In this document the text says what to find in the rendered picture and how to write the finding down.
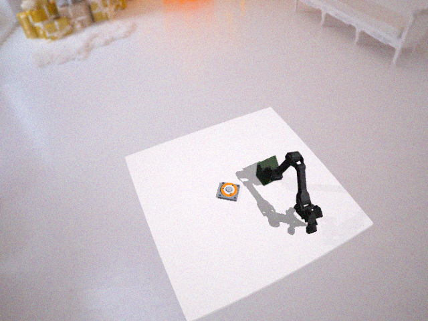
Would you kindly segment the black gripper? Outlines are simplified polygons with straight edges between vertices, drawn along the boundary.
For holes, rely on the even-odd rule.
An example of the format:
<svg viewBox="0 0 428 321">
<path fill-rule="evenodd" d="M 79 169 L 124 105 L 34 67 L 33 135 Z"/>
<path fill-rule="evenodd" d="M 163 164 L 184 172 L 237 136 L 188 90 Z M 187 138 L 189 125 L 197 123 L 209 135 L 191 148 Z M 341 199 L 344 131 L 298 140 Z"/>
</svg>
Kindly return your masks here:
<svg viewBox="0 0 428 321">
<path fill-rule="evenodd" d="M 312 204 L 312 209 L 314 209 L 314 204 Z M 310 209 L 310 210 L 312 210 L 312 209 Z M 305 221 L 305 223 L 308 224 L 308 226 L 306 226 L 306 233 L 311 234 L 311 233 L 314 233 L 317 231 L 317 228 L 316 228 L 318 225 L 317 220 L 315 220 L 315 222 L 313 222 L 313 223 L 308 223 L 307 221 Z"/>
</svg>

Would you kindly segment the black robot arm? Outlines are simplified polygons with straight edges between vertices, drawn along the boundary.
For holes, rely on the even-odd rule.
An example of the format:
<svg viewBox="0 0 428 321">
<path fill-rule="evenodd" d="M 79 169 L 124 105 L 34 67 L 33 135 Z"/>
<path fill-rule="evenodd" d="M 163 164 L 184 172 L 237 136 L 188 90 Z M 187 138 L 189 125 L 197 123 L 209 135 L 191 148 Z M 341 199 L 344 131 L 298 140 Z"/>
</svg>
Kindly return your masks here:
<svg viewBox="0 0 428 321">
<path fill-rule="evenodd" d="M 300 164 L 297 164 L 298 161 L 300 161 Z M 281 180 L 283 178 L 282 174 L 290 166 L 295 168 L 298 179 L 296 204 L 293 208 L 300 217 L 303 217 L 305 221 L 308 223 L 313 223 L 317 218 L 323 217 L 323 215 L 321 207 L 317 205 L 314 206 L 313 211 L 310 210 L 312 209 L 312 202 L 310 200 L 310 194 L 306 189 L 306 165 L 304 164 L 304 158 L 299 151 L 287 152 L 284 162 L 277 168 L 271 168 L 271 166 L 262 168 L 263 177 L 267 177 L 270 181 L 273 182 Z"/>
</svg>

